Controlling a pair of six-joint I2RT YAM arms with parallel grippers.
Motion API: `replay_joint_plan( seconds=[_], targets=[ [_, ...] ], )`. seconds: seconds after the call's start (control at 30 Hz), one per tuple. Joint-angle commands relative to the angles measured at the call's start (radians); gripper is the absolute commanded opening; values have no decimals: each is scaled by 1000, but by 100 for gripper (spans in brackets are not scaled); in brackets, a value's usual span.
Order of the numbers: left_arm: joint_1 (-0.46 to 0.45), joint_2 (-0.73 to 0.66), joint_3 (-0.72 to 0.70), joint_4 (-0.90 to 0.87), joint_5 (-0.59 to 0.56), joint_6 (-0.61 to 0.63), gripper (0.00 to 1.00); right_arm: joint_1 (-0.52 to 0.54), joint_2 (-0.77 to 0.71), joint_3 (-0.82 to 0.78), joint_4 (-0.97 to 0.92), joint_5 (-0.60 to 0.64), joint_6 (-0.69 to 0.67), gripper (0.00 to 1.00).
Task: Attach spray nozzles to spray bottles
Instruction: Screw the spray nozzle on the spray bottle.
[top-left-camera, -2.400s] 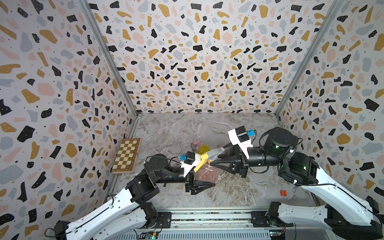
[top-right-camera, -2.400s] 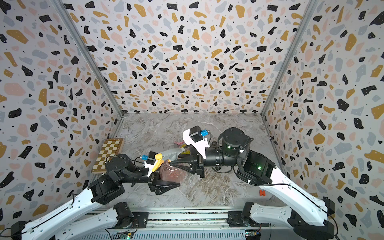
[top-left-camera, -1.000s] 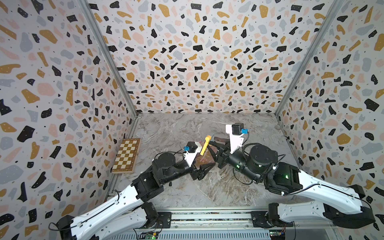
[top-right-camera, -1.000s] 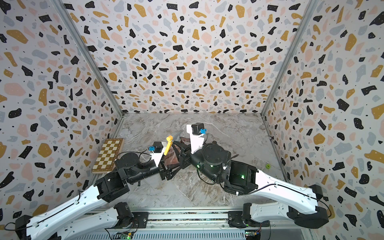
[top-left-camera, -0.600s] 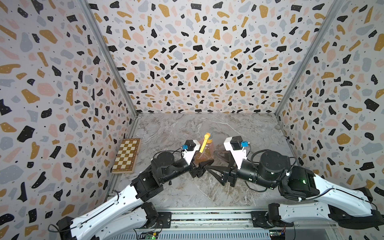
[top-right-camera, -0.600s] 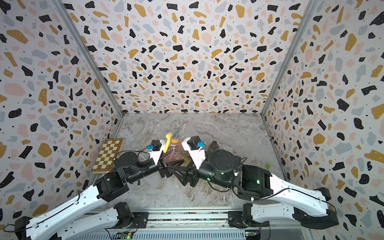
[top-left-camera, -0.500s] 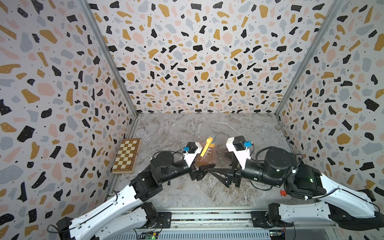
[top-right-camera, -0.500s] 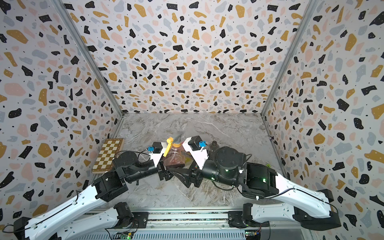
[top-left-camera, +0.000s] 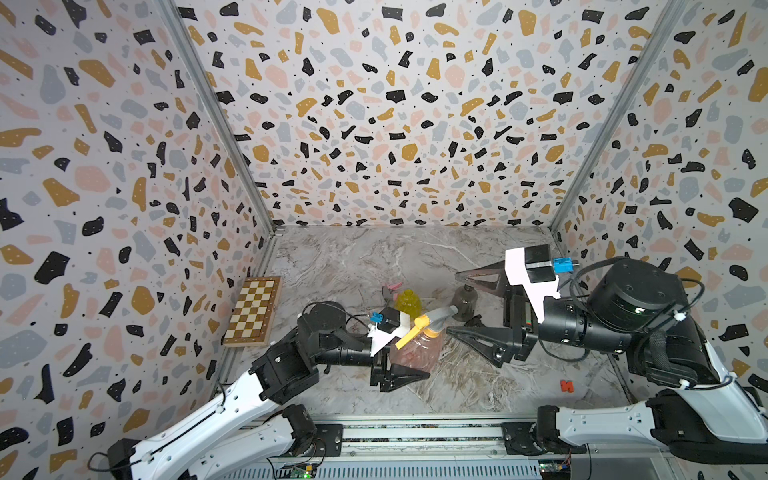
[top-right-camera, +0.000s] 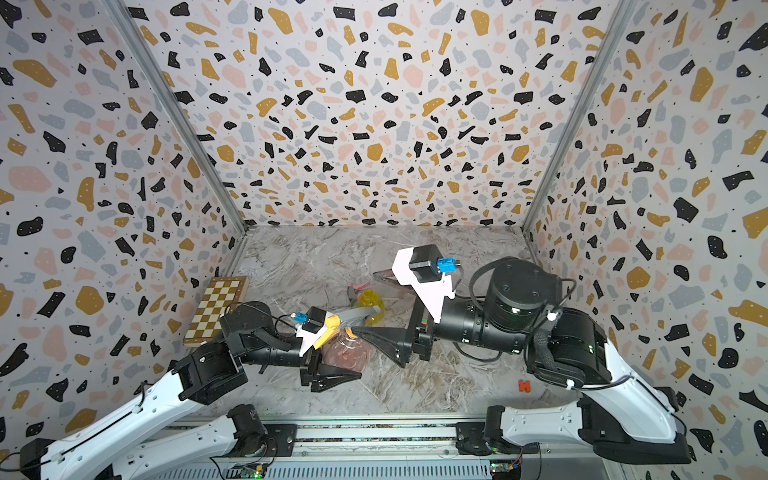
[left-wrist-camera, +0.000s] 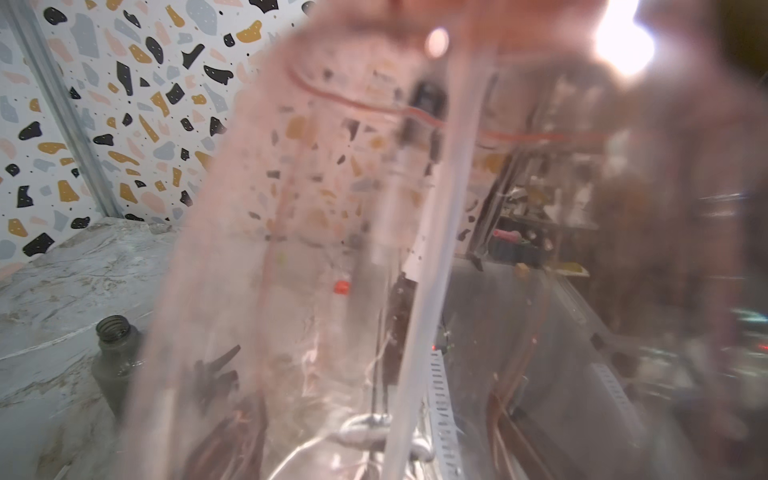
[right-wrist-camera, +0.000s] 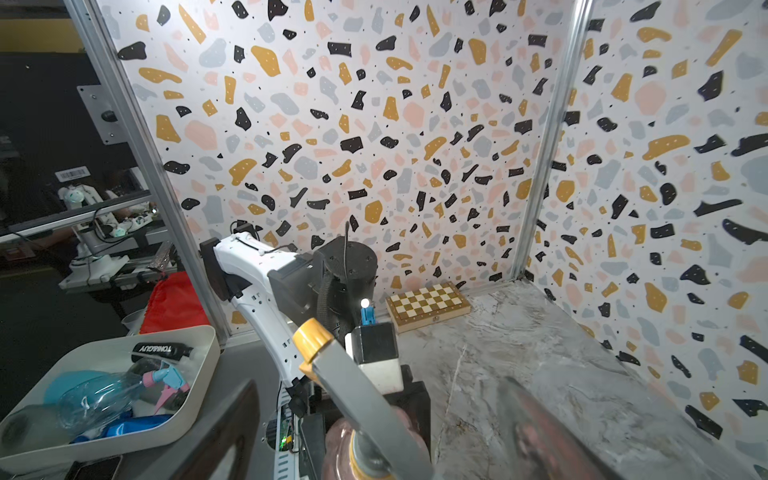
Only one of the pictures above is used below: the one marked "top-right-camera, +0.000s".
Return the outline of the pink transparent spray bottle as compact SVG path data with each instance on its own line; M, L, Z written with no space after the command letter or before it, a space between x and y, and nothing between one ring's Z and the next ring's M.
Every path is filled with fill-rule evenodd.
M362 373L371 357L371 345L359 337L339 333L321 349L323 362Z

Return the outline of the grey yellow spray nozzle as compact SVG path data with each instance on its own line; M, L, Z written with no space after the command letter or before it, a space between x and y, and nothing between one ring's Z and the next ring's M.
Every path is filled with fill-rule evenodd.
M353 326L364 326L369 319L381 312L382 309L379 306L372 306L356 307L344 310L340 313L328 313L323 327L320 329L317 338L312 343L313 348L315 350L320 350L325 343L341 330Z

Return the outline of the grey pink spray nozzle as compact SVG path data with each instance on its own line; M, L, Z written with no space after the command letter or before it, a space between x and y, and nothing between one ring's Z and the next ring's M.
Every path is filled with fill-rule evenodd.
M350 284L347 287L348 297L351 298L352 300L357 299L359 295L369 287L369 285L370 285L369 282L365 282L361 284Z

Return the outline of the yellow spray bottle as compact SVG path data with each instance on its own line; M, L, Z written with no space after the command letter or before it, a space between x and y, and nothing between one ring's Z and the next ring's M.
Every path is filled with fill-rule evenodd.
M359 294L357 299L357 306L377 308L377 313L366 320L367 326L374 326L384 318L386 308L383 299L373 289L365 289Z

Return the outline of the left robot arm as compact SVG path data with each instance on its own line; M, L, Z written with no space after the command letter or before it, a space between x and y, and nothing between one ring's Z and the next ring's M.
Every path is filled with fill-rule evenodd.
M339 313L313 307L285 316L292 333L278 330L279 317L258 301L243 302L219 319L214 339L170 365L155 383L142 384L134 399L94 424L60 440L38 439L22 447L18 471L28 479L146 479L200 457L276 456L256 408L241 404L193 430L151 441L151 435L248 381L258 365L298 369L314 393L360 378L324 364L321 349L337 333L365 324L378 307Z

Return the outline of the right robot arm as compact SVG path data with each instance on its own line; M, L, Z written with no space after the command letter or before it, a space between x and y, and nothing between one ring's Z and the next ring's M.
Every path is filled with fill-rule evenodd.
M588 313L568 306L573 279L504 257L477 270L489 281L483 295L459 297L437 289L446 268L442 259L395 266L393 279L416 293L408 326L355 327L352 334L399 366L412 356L428 360L438 341L518 355L539 381L578 394L559 407L489 407L481 426L458 429L461 453L514 454L532 444L573 442L622 464L691 462L674 391L651 386Z

